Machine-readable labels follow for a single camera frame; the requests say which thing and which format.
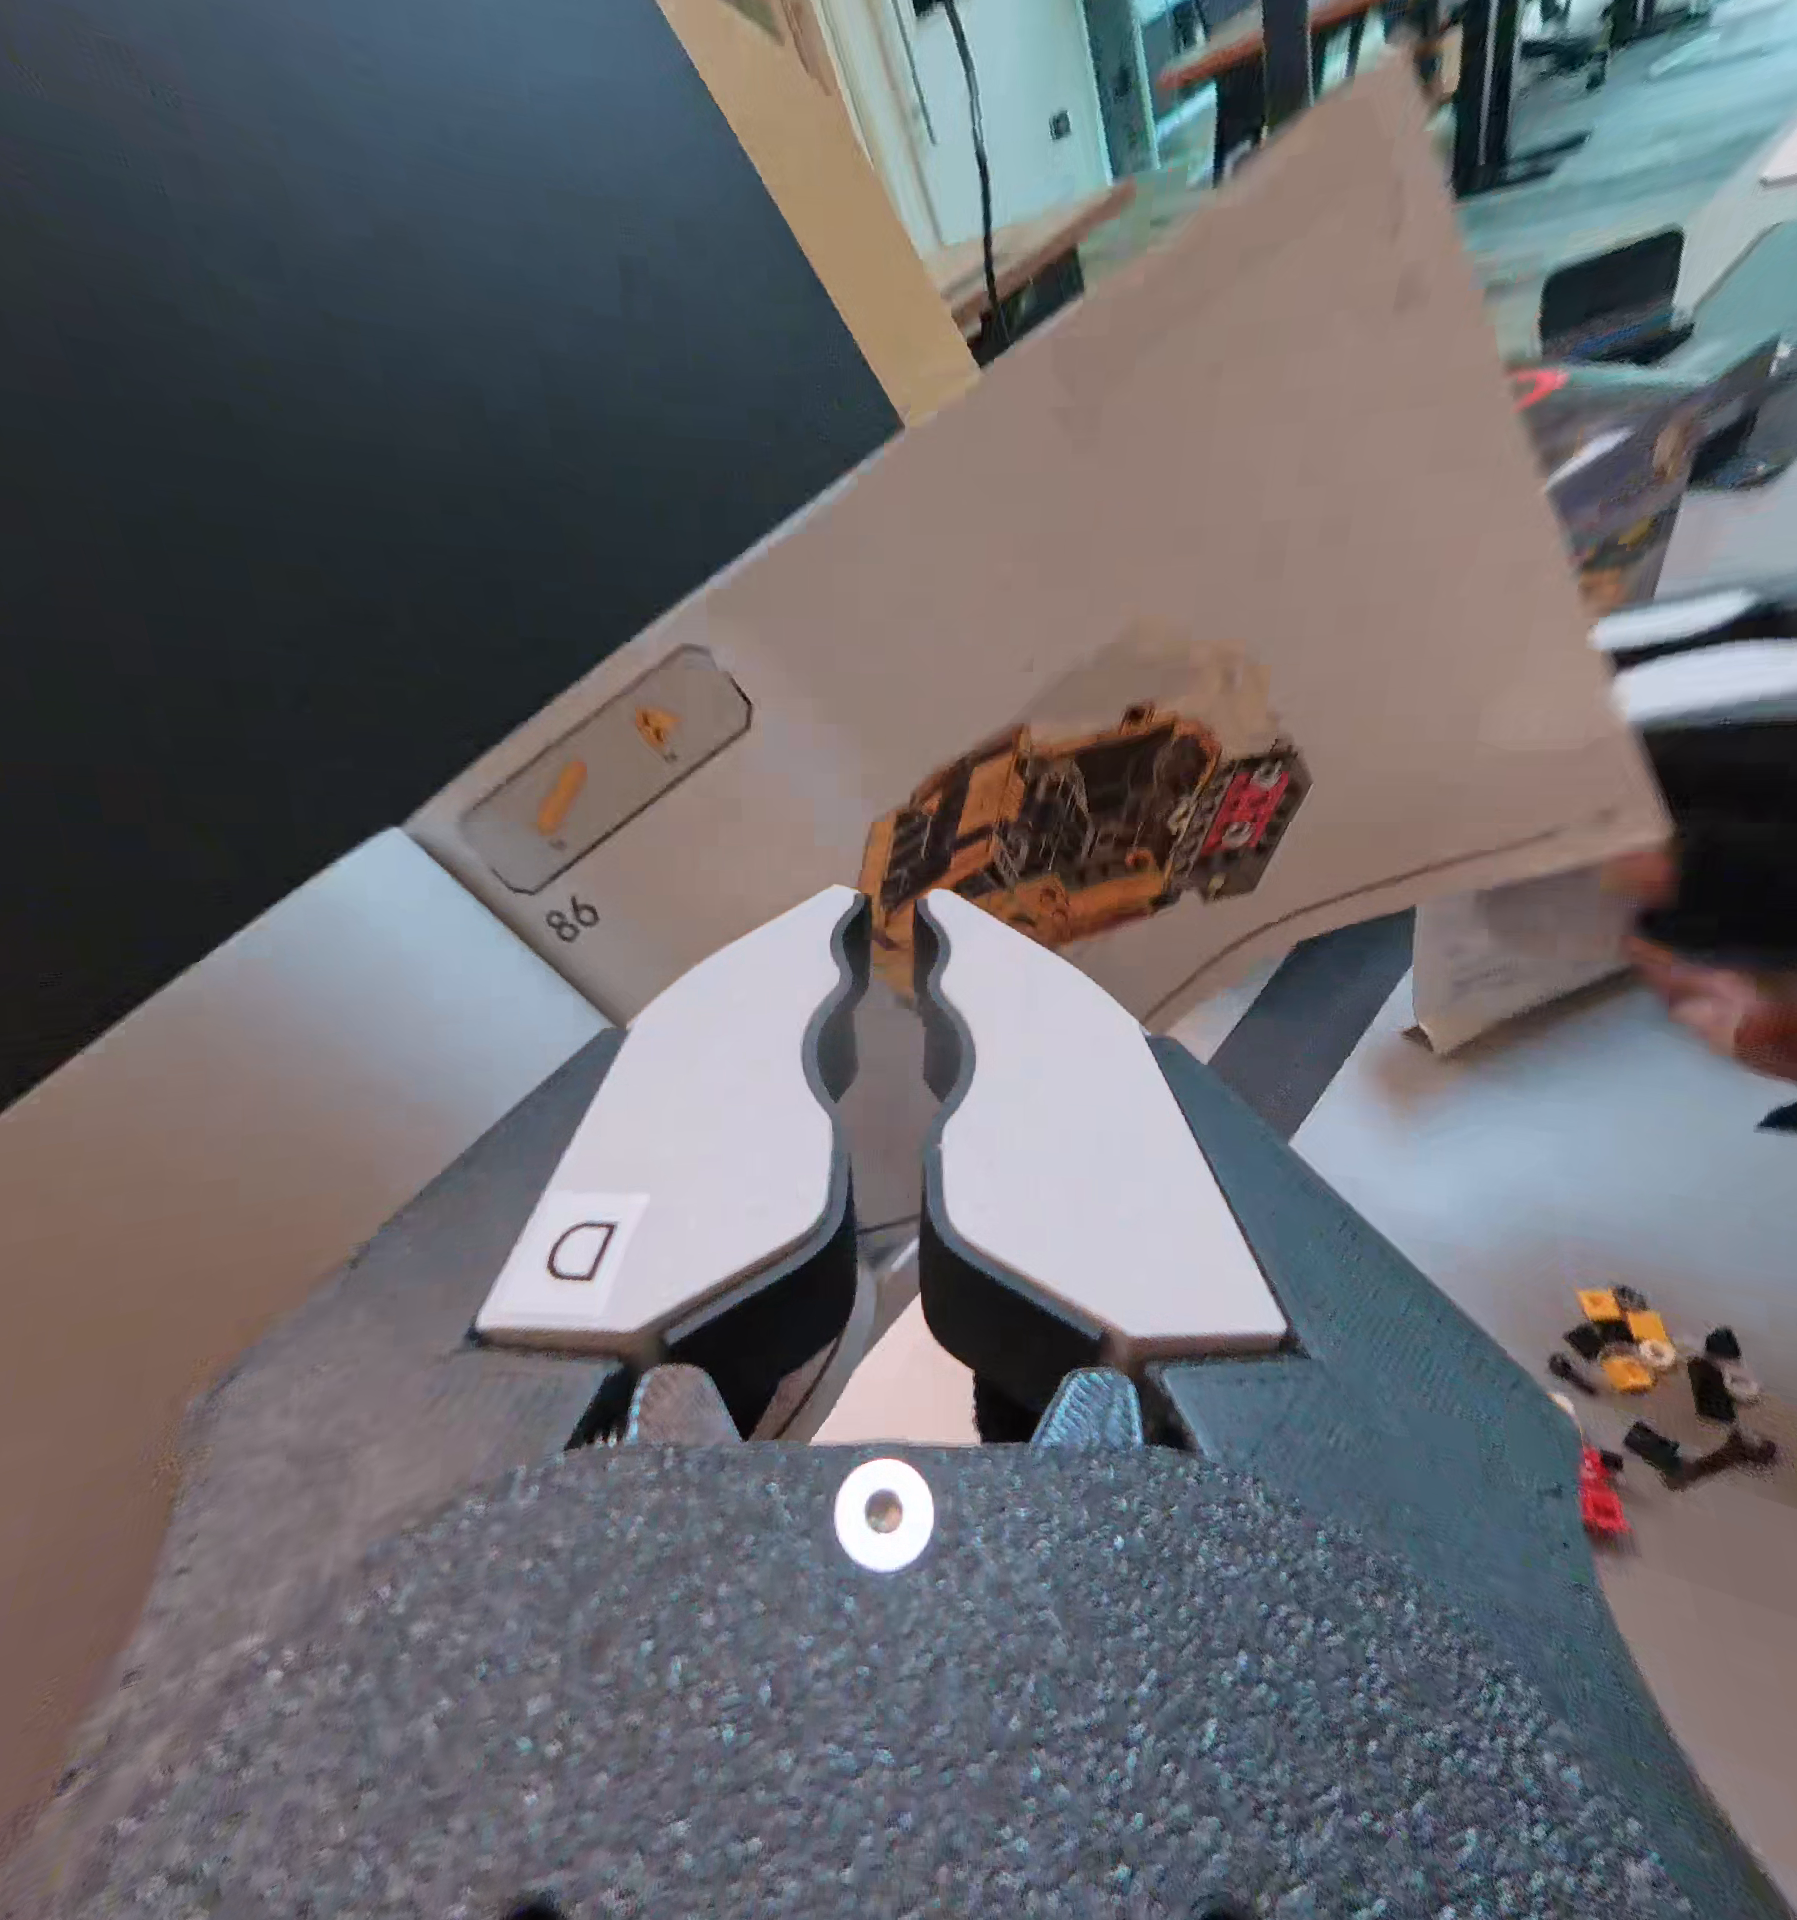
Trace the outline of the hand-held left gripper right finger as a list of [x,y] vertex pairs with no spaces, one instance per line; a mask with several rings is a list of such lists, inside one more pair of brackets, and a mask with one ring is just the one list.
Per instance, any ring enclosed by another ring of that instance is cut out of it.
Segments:
[[1078,1370],[1140,1381],[1291,1340],[1151,1034],[1088,974],[933,891],[916,1007],[937,1100],[921,1311],[974,1376],[983,1436],[1030,1436]]

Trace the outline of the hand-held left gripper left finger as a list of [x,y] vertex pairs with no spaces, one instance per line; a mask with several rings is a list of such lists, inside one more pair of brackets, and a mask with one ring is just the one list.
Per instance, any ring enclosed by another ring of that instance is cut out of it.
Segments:
[[860,1291],[840,1100],[870,906],[824,886],[630,1021],[484,1304],[478,1341],[707,1373],[744,1436]]

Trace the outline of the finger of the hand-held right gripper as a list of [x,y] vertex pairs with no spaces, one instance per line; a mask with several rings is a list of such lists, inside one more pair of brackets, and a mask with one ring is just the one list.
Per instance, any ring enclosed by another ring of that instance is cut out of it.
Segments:
[[1623,666],[1613,696],[1638,731],[1797,721],[1797,639],[1731,639]]
[[1656,657],[1747,637],[1763,617],[1767,596],[1751,587],[1717,587],[1656,600],[1600,617],[1591,646],[1606,657]]

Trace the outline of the pile of small lego pieces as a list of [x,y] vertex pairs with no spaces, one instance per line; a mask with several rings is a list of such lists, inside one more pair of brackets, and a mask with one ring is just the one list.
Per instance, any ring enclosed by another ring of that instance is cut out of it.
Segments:
[[1763,1403],[1763,1384],[1747,1366],[1737,1331],[1714,1326],[1683,1336],[1633,1284],[1580,1287],[1577,1320],[1547,1354],[1543,1370],[1568,1414],[1598,1397],[1647,1403],[1680,1381],[1708,1441],[1683,1441],[1648,1417],[1633,1417],[1614,1447],[1591,1441],[1623,1454],[1623,1467],[1644,1466],[1670,1491],[1726,1474],[1767,1474],[1781,1461],[1778,1439],[1747,1421],[1747,1410]]

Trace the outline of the black lego set box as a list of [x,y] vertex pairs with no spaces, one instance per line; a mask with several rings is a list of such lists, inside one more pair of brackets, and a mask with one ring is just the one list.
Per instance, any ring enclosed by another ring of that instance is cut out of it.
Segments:
[[1586,613],[1656,596],[1680,506],[1736,481],[1786,343],[1678,350],[1660,366],[1548,360],[1507,371]]

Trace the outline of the person's right hand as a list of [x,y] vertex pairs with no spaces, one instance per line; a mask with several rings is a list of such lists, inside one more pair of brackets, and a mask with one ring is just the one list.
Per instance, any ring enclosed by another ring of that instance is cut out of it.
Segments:
[[1797,827],[1704,827],[1608,861],[1628,964],[1698,1041],[1797,1084]]

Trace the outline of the white printed paper bag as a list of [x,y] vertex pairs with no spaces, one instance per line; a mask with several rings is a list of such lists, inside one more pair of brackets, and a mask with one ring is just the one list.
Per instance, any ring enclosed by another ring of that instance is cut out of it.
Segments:
[[1491,886],[1416,911],[1416,1036],[1450,1056],[1626,971],[1634,906],[1600,871]]

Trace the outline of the wooden desk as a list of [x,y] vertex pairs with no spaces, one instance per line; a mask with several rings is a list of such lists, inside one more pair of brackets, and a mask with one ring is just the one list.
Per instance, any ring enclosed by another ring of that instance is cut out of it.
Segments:
[[1087,237],[1117,220],[1136,197],[1138,180],[1117,180],[1078,201],[996,229],[991,240],[973,237],[936,247],[924,254],[926,273],[961,333],[977,343],[998,301],[1023,293],[1056,266],[1078,266]]

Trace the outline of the black panel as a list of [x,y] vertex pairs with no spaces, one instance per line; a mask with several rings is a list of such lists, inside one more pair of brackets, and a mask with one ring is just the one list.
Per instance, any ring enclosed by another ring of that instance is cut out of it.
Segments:
[[901,421],[658,3],[0,3],[0,1113]]

